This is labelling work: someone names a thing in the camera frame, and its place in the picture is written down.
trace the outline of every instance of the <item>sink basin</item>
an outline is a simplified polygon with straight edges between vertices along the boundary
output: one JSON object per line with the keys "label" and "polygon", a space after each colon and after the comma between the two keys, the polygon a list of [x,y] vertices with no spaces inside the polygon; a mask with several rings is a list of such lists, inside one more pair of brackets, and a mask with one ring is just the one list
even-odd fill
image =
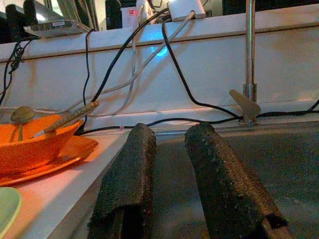
{"label": "sink basin", "polygon": [[[216,130],[254,169],[298,239],[319,237],[319,122]],[[185,131],[157,133],[153,239],[202,239],[207,231]]]}

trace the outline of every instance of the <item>light green plate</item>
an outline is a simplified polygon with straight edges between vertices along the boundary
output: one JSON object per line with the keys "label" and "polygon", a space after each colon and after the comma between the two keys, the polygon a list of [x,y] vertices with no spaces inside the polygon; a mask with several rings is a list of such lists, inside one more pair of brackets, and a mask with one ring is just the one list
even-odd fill
{"label": "light green plate", "polygon": [[22,204],[22,197],[17,189],[0,187],[0,239],[9,230]]}

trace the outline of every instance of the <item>spoon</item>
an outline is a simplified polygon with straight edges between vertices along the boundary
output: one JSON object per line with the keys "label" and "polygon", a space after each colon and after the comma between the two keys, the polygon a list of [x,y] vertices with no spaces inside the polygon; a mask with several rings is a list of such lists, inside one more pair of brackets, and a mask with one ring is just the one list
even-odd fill
{"label": "spoon", "polygon": [[23,140],[22,126],[26,123],[29,123],[33,119],[34,115],[35,115],[35,113],[34,113],[33,109],[30,108],[29,106],[21,106],[12,113],[11,121],[13,123],[19,124],[18,141]]}

